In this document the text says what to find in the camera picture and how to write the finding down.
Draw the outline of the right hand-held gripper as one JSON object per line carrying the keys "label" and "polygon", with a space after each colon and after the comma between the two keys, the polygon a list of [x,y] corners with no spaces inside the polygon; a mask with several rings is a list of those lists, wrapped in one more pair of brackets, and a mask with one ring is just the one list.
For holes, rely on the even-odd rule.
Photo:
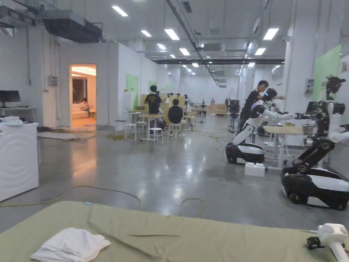
{"label": "right hand-held gripper", "polygon": [[348,230],[342,224],[325,223],[317,230],[310,230],[316,236],[307,238],[306,247],[309,250],[329,249],[337,262],[348,262],[345,242],[349,238]]}

